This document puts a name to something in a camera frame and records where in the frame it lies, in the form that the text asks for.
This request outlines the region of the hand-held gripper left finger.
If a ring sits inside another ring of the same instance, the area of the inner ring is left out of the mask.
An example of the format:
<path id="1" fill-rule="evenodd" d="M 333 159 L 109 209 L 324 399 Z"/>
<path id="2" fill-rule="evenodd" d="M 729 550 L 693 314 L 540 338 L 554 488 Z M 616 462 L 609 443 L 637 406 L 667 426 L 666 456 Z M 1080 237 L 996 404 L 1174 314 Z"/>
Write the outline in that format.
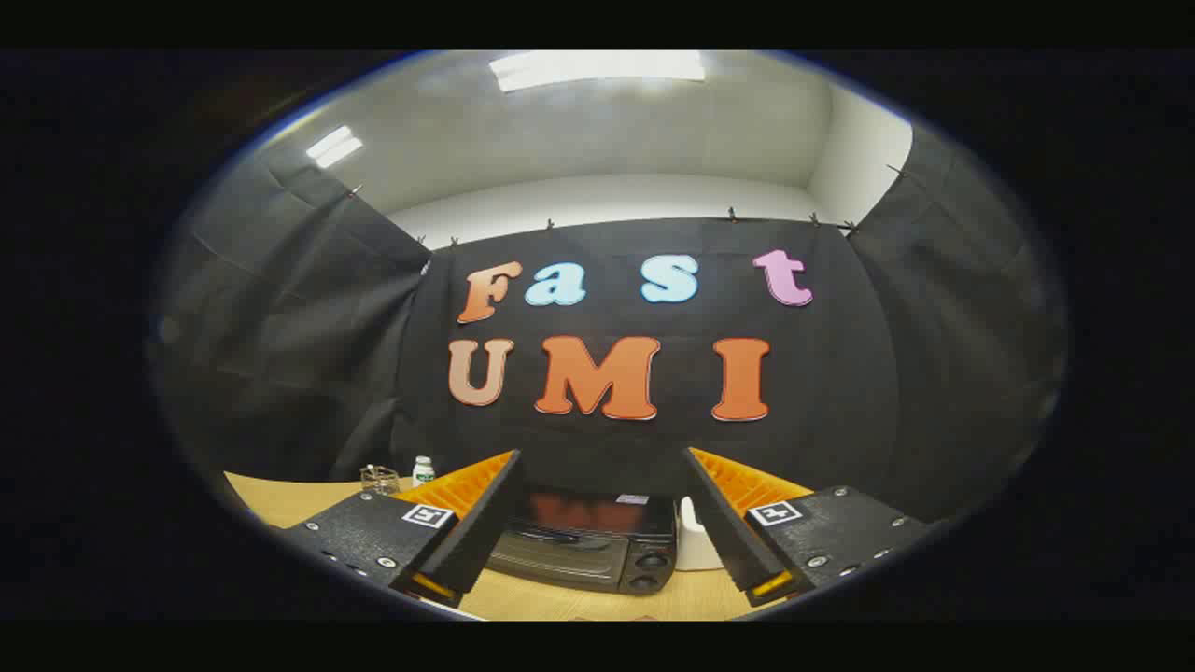
<path id="1" fill-rule="evenodd" d="M 459 607 L 522 493 L 522 454 L 511 450 L 410 491 L 357 491 L 280 536 L 354 578 Z"/>

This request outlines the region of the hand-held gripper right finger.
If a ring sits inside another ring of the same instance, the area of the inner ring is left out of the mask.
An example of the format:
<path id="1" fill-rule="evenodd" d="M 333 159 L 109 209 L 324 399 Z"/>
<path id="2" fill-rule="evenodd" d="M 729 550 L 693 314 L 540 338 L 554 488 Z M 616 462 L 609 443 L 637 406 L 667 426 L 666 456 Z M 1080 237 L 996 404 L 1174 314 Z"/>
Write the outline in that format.
<path id="1" fill-rule="evenodd" d="M 687 447 L 690 494 L 733 582 L 750 607 L 852 578 L 934 531 L 854 485 L 805 485 Z"/>

